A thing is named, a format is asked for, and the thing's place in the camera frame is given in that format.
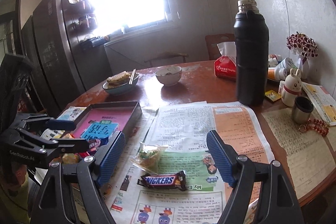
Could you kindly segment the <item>clear cracker snack packet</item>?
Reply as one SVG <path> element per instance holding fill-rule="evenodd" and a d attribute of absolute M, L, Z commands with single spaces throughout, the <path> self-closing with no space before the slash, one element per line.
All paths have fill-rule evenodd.
<path fill-rule="evenodd" d="M 131 162 L 142 170 L 151 173 L 158 172 L 158 164 L 161 155 L 166 151 L 167 146 L 139 143 L 139 150 L 135 156 L 130 158 Z"/>

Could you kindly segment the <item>small wrapped candies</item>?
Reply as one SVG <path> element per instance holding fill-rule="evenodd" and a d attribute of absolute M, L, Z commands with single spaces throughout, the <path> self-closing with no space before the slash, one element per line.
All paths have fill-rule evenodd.
<path fill-rule="evenodd" d="M 51 160 L 50 165 L 55 162 L 60 164 L 76 164 L 81 160 L 81 156 L 88 156 L 89 144 L 85 139 L 77 138 L 72 133 L 67 133 L 64 136 L 59 136 L 57 138 L 51 138 L 52 141 L 63 141 L 71 140 L 75 141 L 74 149 L 71 149 L 69 152 L 62 152 L 58 157 Z"/>

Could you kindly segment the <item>dark grey refrigerator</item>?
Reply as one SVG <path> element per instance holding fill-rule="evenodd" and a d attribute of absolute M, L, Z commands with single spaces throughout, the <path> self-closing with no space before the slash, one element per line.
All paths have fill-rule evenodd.
<path fill-rule="evenodd" d="M 87 0 L 42 0 L 22 28 L 25 54 L 33 62 L 33 87 L 47 113 L 112 75 L 97 19 Z"/>

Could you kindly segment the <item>beige handwritten paper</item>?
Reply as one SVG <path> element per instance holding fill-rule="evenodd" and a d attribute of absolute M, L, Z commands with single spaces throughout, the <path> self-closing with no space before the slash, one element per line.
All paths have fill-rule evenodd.
<path fill-rule="evenodd" d="M 290 108 L 268 111 L 262 115 L 286 152 L 294 189 L 300 199 L 335 169 L 330 149 L 316 131 L 299 132 L 298 125 L 291 119 Z"/>

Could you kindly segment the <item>dark rectangular tray box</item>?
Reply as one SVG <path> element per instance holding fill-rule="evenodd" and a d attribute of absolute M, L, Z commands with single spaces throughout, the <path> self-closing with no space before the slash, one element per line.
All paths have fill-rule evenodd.
<path fill-rule="evenodd" d="M 98 103 L 88 107 L 70 106 L 64 110 L 58 120 L 72 121 L 76 128 L 72 131 L 46 130 L 42 134 L 47 140 L 60 138 L 84 138 L 107 140 L 117 131 L 129 138 L 142 116 L 142 110 L 136 101 Z"/>

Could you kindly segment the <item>pink blue booklet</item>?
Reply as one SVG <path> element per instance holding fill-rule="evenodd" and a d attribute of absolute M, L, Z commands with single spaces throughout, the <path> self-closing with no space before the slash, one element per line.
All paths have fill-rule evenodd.
<path fill-rule="evenodd" d="M 116 132 L 124 129 L 131 113 L 132 110 L 125 107 L 92 109 L 71 133 L 77 138 L 87 140 L 87 153 L 94 155 L 100 147 L 108 144 Z"/>

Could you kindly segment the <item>teal plate with food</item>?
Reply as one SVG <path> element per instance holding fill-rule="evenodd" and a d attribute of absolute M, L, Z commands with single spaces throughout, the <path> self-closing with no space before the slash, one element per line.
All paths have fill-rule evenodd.
<path fill-rule="evenodd" d="M 123 71 L 106 79 L 102 88 L 108 94 L 118 96 L 133 90 L 138 82 L 139 74 L 136 72 L 132 85 L 128 85 L 132 72 Z"/>

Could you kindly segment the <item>steel cup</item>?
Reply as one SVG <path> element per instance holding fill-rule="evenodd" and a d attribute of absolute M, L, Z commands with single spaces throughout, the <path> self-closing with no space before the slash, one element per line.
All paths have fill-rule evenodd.
<path fill-rule="evenodd" d="M 314 106 L 309 98 L 297 96 L 291 110 L 291 118 L 296 124 L 306 124 Z"/>

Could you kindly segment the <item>brown Snickers bar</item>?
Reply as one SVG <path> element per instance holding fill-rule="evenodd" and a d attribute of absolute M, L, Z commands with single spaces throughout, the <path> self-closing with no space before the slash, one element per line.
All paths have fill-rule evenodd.
<path fill-rule="evenodd" d="M 184 170 L 171 174 L 144 174 L 137 180 L 137 185 L 148 189 L 179 189 L 187 190 Z"/>

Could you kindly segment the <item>chopsticks on plate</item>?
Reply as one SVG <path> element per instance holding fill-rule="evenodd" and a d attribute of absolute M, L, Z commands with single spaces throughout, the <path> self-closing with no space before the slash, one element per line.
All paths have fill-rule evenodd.
<path fill-rule="evenodd" d="M 135 72 L 136 72 L 136 69 L 134 68 L 132 73 L 131 73 L 131 77 L 129 79 L 129 83 L 128 85 L 132 85 L 133 84 L 133 80 L 134 80 L 134 77 L 135 77 Z"/>

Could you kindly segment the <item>yellow small packet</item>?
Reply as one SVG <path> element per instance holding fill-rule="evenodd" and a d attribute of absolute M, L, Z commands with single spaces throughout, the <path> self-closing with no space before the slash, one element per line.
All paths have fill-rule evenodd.
<path fill-rule="evenodd" d="M 272 102 L 276 102 L 278 100 L 281 99 L 281 94 L 279 94 L 276 91 L 273 90 L 269 90 L 265 93 L 265 96 L 268 100 L 272 101 Z"/>

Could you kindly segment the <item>printed newspaper sheet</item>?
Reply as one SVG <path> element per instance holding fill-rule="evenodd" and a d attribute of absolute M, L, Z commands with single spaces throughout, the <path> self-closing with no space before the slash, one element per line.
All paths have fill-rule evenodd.
<path fill-rule="evenodd" d="M 108 183 L 105 203 L 117 223 L 216 223 L 231 188 L 209 154 L 206 136 L 215 130 L 239 155 L 256 162 L 274 159 L 256 114 L 238 102 L 188 103 L 160 108 L 140 129 L 140 140 L 165 150 L 158 174 L 186 174 L 187 190 L 150 190 L 139 186 L 143 171 L 131 157 L 139 142 L 131 140 Z"/>

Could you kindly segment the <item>white rabbit figurine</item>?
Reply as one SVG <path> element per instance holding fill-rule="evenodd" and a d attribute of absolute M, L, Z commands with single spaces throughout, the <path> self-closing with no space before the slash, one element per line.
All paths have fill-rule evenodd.
<path fill-rule="evenodd" d="M 284 86 L 281 91 L 283 104 L 288 107 L 293 107 L 295 99 L 301 94 L 301 90 L 301 70 L 292 68 L 284 81 Z"/>

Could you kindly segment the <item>white orange medicine bottle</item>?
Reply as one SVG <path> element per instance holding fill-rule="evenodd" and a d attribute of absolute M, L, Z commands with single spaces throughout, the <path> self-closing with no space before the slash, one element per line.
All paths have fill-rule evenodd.
<path fill-rule="evenodd" d="M 292 68 L 295 68 L 291 58 L 284 58 L 276 67 L 268 68 L 268 79 L 273 81 L 285 80 Z"/>

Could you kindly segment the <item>white ceramic bowl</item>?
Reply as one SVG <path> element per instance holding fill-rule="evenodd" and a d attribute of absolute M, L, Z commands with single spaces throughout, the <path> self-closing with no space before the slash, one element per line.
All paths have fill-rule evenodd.
<path fill-rule="evenodd" d="M 161 68 L 155 73 L 155 76 L 164 86 L 173 86 L 181 79 L 182 68 L 179 66 Z"/>

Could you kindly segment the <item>red tissue pack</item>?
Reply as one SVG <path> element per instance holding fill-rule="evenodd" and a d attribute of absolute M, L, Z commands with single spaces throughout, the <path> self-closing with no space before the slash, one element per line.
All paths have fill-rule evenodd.
<path fill-rule="evenodd" d="M 236 80 L 236 44 L 221 42 L 217 44 L 220 57 L 214 62 L 215 76 L 222 79 Z"/>

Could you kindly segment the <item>red white flower bouquet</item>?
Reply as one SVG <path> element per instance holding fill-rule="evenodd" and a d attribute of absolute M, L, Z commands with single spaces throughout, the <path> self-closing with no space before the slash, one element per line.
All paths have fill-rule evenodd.
<path fill-rule="evenodd" d="M 309 59 L 318 56 L 318 46 L 316 42 L 306 34 L 296 32 L 286 38 L 287 48 L 295 54 Z"/>

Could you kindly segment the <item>wooden chair back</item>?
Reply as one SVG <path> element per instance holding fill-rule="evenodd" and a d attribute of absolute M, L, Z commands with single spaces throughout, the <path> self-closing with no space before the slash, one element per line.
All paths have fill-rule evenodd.
<path fill-rule="evenodd" d="M 216 34 L 206 35 L 205 42 L 207 46 L 209 60 L 216 60 L 220 56 L 218 44 L 222 42 L 234 42 L 234 34 Z"/>

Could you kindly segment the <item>black thermos bottle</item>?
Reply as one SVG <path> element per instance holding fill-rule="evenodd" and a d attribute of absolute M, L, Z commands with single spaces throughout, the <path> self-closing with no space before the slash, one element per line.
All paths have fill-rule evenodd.
<path fill-rule="evenodd" d="M 255 0 L 239 0 L 235 16 L 236 96 L 240 103 L 263 103 L 268 73 L 269 29 Z"/>

